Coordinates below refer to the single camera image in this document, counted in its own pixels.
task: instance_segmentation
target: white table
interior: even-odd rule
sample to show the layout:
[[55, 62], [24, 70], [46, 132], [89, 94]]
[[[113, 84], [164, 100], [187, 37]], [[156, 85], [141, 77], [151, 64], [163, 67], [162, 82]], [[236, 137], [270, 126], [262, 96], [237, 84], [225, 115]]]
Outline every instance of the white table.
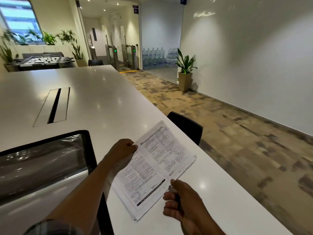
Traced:
[[[67, 120], [33, 127], [49, 90], [62, 87], [71, 88]], [[180, 179], [199, 193], [225, 233], [291, 234], [112, 66], [7, 74], [0, 77], [0, 112], [0, 151], [85, 129], [98, 162], [120, 138], [136, 141], [163, 120], [197, 155]], [[131, 219], [112, 189], [107, 205], [116, 235], [182, 234], [178, 221], [163, 216], [162, 199], [139, 222]]]

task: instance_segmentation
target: open booklet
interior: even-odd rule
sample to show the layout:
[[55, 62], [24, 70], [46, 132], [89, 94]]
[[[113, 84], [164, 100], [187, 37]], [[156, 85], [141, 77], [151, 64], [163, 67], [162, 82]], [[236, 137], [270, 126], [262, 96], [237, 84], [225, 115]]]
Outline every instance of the open booklet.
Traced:
[[112, 187], [138, 221], [196, 160], [163, 121], [135, 142], [138, 150], [113, 180]]

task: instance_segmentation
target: stack of water bottles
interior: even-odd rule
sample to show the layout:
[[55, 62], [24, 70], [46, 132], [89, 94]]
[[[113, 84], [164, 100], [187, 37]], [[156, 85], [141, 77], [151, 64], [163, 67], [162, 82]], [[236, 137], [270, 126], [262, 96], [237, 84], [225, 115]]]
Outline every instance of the stack of water bottles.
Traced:
[[165, 51], [163, 48], [159, 50], [157, 48], [154, 50], [143, 49], [142, 51], [142, 62], [143, 62], [143, 69], [152, 69], [152, 68], [162, 68], [162, 67], [176, 67], [175, 63], [177, 62], [176, 57], [178, 57], [177, 48], [171, 48], [168, 51], [167, 58], [165, 58]]

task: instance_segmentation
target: window frame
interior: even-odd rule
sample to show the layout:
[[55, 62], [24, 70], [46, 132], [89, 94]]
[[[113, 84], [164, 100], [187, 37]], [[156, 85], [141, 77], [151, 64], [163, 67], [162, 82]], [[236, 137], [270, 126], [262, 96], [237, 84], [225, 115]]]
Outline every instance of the window frame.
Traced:
[[[29, 2], [30, 6], [31, 6], [31, 8], [32, 8], [32, 11], [33, 11], [33, 13], [34, 13], [36, 22], [37, 22], [37, 24], [38, 24], [38, 28], [39, 28], [39, 31], [40, 31], [40, 33], [41, 33], [41, 36], [44, 36], [44, 35], [43, 35], [43, 31], [42, 31], [42, 29], [41, 29], [41, 27], [40, 27], [40, 24], [39, 24], [39, 21], [38, 21], [38, 18], [37, 18], [37, 15], [36, 15], [36, 12], [35, 12], [35, 10], [34, 10], [34, 7], [33, 7], [32, 2], [31, 2], [30, 0], [18, 0], [18, 1], [28, 1], [28, 2]], [[5, 24], [6, 29], [8, 29], [8, 30], [11, 31], [11, 28], [9, 27], [9, 25], [8, 25], [8, 23], [7, 23], [7, 20], [6, 20], [6, 18], [4, 17], [4, 15], [3, 15], [1, 9], [0, 9], [0, 17], [2, 18], [2, 20], [3, 20], [4, 24]], [[45, 45], [45, 42], [42, 40], [42, 42], [39, 42], [39, 43], [27, 42], [27, 44], [34, 44], [34, 45], [41, 45], [41, 44], [43, 44], [43, 45]]]

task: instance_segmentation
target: plant pot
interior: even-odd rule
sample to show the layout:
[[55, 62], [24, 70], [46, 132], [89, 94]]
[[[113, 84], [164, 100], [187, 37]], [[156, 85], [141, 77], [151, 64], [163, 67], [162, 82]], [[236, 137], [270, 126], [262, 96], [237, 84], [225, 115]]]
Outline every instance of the plant pot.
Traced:
[[78, 67], [87, 67], [87, 63], [84, 59], [75, 59]]
[[10, 63], [4, 64], [4, 67], [8, 72], [19, 72], [18, 65], [12, 65]]
[[178, 73], [178, 79], [179, 79], [178, 89], [179, 90], [183, 92], [188, 91], [188, 89], [191, 86], [192, 75], [193, 75], [192, 73], [187, 73], [186, 75], [184, 75], [181, 72]]

